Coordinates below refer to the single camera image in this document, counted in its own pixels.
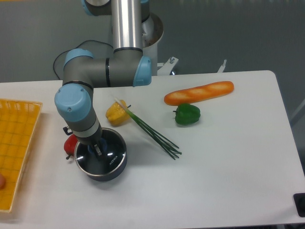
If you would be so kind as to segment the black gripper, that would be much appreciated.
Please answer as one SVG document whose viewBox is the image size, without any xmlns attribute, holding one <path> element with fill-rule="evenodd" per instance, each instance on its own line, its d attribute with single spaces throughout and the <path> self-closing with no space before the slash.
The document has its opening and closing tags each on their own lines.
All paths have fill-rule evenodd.
<svg viewBox="0 0 305 229">
<path fill-rule="evenodd" d="M 77 140 L 84 145 L 94 145 L 93 150 L 97 156 L 101 156 L 102 152 L 99 146 L 96 144 L 102 136 L 102 128 L 99 125 L 96 130 L 87 130 L 84 132 L 72 131 L 68 126 L 63 128 L 66 135 L 74 134 Z"/>
</svg>

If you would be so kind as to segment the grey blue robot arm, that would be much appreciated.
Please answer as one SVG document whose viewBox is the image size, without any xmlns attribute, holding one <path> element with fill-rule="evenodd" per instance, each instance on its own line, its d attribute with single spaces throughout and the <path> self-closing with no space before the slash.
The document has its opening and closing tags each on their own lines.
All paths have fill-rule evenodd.
<svg viewBox="0 0 305 229">
<path fill-rule="evenodd" d="M 69 51 L 54 101 L 78 141 L 101 155 L 102 128 L 93 108 L 93 90 L 151 83 L 151 60 L 142 50 L 142 23 L 150 8 L 147 0 L 84 0 L 82 6 L 89 15 L 111 15 L 113 56 L 96 59 L 87 50 Z"/>
</svg>

